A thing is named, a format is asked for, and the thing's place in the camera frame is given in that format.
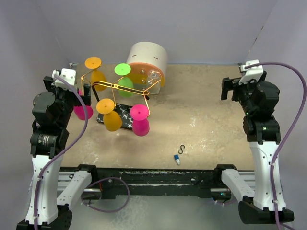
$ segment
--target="white cylinder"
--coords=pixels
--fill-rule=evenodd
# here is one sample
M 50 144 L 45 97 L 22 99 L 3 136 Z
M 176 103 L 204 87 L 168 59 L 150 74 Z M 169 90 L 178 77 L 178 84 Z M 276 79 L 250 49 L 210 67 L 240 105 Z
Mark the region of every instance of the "white cylinder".
M 127 76 L 133 83 L 146 84 L 148 72 L 155 70 L 160 72 L 161 86 L 164 86 L 167 52 L 162 46 L 152 42 L 134 44 L 130 50 L 127 64 L 131 66 L 131 72 Z

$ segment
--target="pink cup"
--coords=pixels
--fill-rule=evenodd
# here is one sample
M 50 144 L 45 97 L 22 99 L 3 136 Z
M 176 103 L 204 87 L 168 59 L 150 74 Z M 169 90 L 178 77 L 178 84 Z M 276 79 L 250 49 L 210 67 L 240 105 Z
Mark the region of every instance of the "pink cup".
M 93 111 L 93 109 L 92 109 L 90 106 L 88 106 L 88 105 L 86 105 L 86 110 L 87 110 L 87 114 L 88 114 L 88 119 L 90 119 L 90 118 L 93 116 L 94 111 Z M 84 114 L 84 110 L 83 110 L 83 107 L 82 107 L 82 106 L 75 106 L 75 107 L 73 108 L 73 111 L 75 112 L 75 114 L 77 115 L 77 117 L 78 117 L 80 120 L 82 120 L 82 121 L 85 120 L 85 114 Z
M 149 132 L 149 121 L 147 119 L 142 121 L 133 120 L 132 131 L 139 137 L 146 136 Z

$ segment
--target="tabletop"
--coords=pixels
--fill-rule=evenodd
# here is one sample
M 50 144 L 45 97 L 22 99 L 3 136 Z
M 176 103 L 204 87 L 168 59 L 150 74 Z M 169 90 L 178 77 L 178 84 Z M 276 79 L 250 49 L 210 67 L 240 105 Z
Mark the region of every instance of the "tabletop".
M 100 70 L 109 82 L 120 76 L 116 65 L 106 64 Z M 89 70 L 82 64 L 77 75 Z M 213 169 L 217 164 L 234 164 L 240 170 L 253 170 L 253 159 L 243 130 L 244 112 L 238 102 L 221 101 L 222 78 L 239 77 L 238 67 L 214 65 L 168 65 L 165 86 L 148 100 L 151 111 L 150 132 L 136 136 L 132 131 L 106 130 L 96 121 L 97 101 L 92 94 L 94 115 L 82 138 L 65 153 L 62 166 L 76 167 L 80 163 L 97 167 L 155 169 Z M 122 98 L 117 90 L 117 103 L 144 104 L 144 98 L 133 95 Z M 99 98 L 113 98 L 112 91 L 98 92 Z M 82 130 L 84 122 L 73 113 L 67 130 L 68 144 Z M 180 165 L 174 160 L 180 145 Z

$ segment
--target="lavender wall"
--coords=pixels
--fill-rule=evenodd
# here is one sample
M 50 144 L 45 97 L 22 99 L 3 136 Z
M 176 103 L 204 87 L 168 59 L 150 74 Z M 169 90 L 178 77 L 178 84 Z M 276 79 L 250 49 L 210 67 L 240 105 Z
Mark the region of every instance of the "lavender wall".
M 126 62 L 139 41 L 170 63 L 242 62 L 277 0 L 40 0 L 71 62 Z
M 43 77 L 68 65 L 34 0 L 0 1 L 0 223 L 16 229 L 25 215 L 32 163 L 32 100 Z
M 281 61 L 293 65 L 307 78 L 307 1 L 279 0 L 246 60 Z M 274 113 L 283 136 L 291 125 L 302 100 L 299 78 L 283 67 L 264 67 L 267 80 L 281 90 Z M 295 212 L 294 227 L 306 229 L 307 206 L 307 114 L 303 111 L 280 155 L 280 171 L 287 207 Z

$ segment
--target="purple cable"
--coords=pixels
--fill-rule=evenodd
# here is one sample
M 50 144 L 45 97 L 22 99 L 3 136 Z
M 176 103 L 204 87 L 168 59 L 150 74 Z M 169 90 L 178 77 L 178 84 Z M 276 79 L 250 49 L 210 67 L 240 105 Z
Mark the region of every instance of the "purple cable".
M 126 184 L 126 182 L 124 182 L 122 179 L 119 179 L 119 178 L 117 178 L 117 177 L 108 177 L 108 178 L 104 178 L 104 179 L 101 179 L 101 180 L 99 180 L 99 181 L 96 181 L 96 182 L 90 184 L 89 186 L 87 186 L 87 188 L 90 188 L 90 187 L 94 186 L 94 185 L 97 184 L 97 183 L 100 183 L 100 182 L 103 182 L 103 181 L 108 181 L 108 180 L 118 180 L 118 181 L 122 182 L 122 183 L 125 185 L 126 189 L 127 189 L 128 197 L 127 197 L 125 203 L 124 203 L 121 207 L 119 207 L 119 208 L 117 208 L 117 209 L 114 209 L 114 210 L 102 210 L 102 209 L 99 209 L 99 208 L 96 208 L 96 207 L 94 207 L 94 206 L 91 206 L 91 205 L 89 205 L 89 204 L 84 203 L 84 201 L 83 201 L 83 199 L 82 199 L 82 197 L 81 197 L 82 204 L 84 204 L 85 206 L 90 207 L 91 209 L 94 209 L 94 210 L 96 210 L 96 211 L 99 211 L 99 212 L 112 213 L 112 212 L 121 211 L 121 210 L 127 205 L 128 201 L 129 201 L 129 198 L 130 198 L 130 190 L 129 190 L 129 187 L 128 187 L 128 185 Z
M 272 159 L 272 162 L 271 162 L 271 166 L 270 166 L 270 179 L 271 179 L 271 185 L 272 185 L 272 191 L 273 191 L 273 198 L 274 198 L 274 200 L 277 200 L 277 193 L 276 193 L 276 187 L 275 187 L 275 181 L 274 181 L 274 163 L 276 162 L 277 156 L 278 156 L 280 150 L 282 149 L 284 143 L 288 139 L 288 137 L 289 137 L 290 133 L 292 132 L 294 126 L 296 125 L 299 117 L 301 116 L 301 113 L 303 111 L 303 108 L 304 108 L 304 105 L 305 105 L 305 102 L 306 102 L 307 88 L 306 88 L 306 82 L 305 82 L 303 75 L 297 69 L 295 69 L 294 67 L 292 67 L 288 64 L 284 64 L 284 63 L 281 63 L 281 62 L 262 62 L 262 63 L 257 63 L 257 64 L 245 66 L 245 69 L 249 69 L 249 68 L 254 67 L 254 66 L 265 66 L 265 65 L 277 65 L 277 66 L 287 67 L 299 76 L 299 78 L 300 78 L 300 80 L 302 81 L 302 84 L 303 84 L 303 99 L 302 99 L 301 106 L 299 107 L 299 110 L 296 114 L 296 117 L 295 117 L 293 123 L 291 124 L 289 130 L 287 131 L 283 140 L 279 144 L 276 152 L 274 153 L 273 159 Z M 281 225 L 280 225 L 279 216 L 278 216 L 278 205 L 277 205 L 277 203 L 274 203 L 274 209 L 275 209 L 276 224 L 277 224 L 278 229 L 281 230 Z
M 290 227 L 289 225 L 286 225 L 286 224 L 280 224 L 280 225 L 282 225 L 282 226 L 284 226 L 285 228 L 288 228 L 288 229 L 290 229 L 290 230 L 295 230 L 294 228 Z
M 59 78 L 58 76 L 55 76 L 55 78 L 61 82 L 63 82 L 78 98 L 78 100 L 81 103 L 81 106 L 83 107 L 84 110 L 84 114 L 85 114 L 85 121 L 84 121 L 84 126 L 83 129 L 81 131 L 81 133 L 78 135 L 78 137 L 69 145 L 67 146 L 63 151 L 61 151 L 57 156 L 55 156 L 51 161 L 49 161 L 40 171 L 39 175 L 38 175 L 38 180 L 37 184 L 36 184 L 36 188 L 35 188 L 35 194 L 34 194 L 34 204 L 33 204 L 33 209 L 34 209 L 34 217 L 37 217 L 37 202 L 38 202 L 38 194 L 39 194 L 39 189 L 40 189 L 40 185 L 41 185 L 41 178 L 45 172 L 45 170 L 54 162 L 56 161 L 59 157 L 61 157 L 67 150 L 69 150 L 84 134 L 86 127 L 87 127 L 87 119 L 88 119 L 88 113 L 87 113 L 87 109 L 86 106 L 82 100 L 82 98 L 80 97 L 80 95 L 78 94 L 78 92 L 76 91 L 76 89 L 74 87 L 72 87 L 71 85 L 69 85 L 65 80 Z M 34 230 L 38 230 L 38 221 L 37 218 L 34 219 Z

